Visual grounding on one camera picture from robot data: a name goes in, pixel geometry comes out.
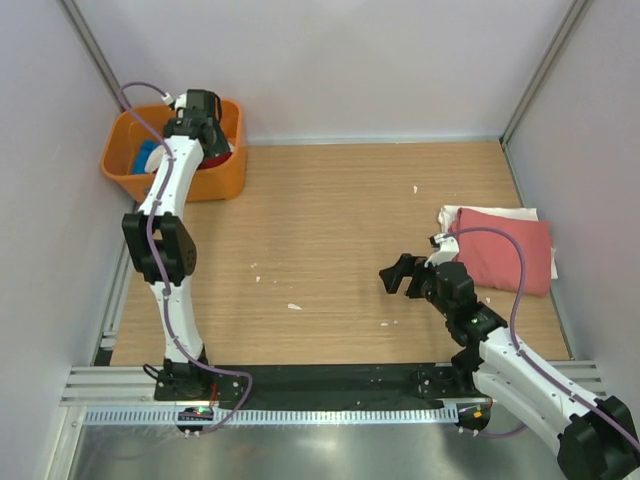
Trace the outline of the dark red t shirt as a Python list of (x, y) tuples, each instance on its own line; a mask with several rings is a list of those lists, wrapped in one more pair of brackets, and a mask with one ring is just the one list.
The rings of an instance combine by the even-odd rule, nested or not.
[(215, 157), (205, 158), (199, 165), (198, 169), (208, 170), (212, 168), (217, 168), (223, 165), (226, 161), (228, 161), (232, 157), (232, 155), (233, 155), (232, 152), (226, 152), (224, 154), (221, 154)]

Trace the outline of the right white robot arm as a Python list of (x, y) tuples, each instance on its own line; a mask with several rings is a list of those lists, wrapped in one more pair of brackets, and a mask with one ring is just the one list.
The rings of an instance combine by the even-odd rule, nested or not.
[(463, 264), (403, 254), (379, 276), (389, 294), (408, 278), (406, 296), (443, 315), (462, 348), (451, 360), (453, 388), (502, 404), (549, 447), (566, 478), (623, 479), (638, 469), (629, 408), (615, 396), (598, 398), (536, 354), (478, 299)]

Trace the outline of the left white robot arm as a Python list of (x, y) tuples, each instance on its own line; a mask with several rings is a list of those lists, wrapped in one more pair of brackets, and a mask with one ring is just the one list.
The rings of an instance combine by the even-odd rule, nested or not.
[(164, 150), (155, 178), (139, 209), (126, 214), (121, 225), (133, 267), (153, 292), (164, 330), (161, 367), (143, 368), (156, 382), (154, 398), (203, 400), (215, 374), (196, 327), (191, 283), (197, 249), (182, 217), (198, 167), (230, 147), (220, 127), (217, 94), (191, 89), (163, 100), (172, 117), (162, 131), (148, 129)]

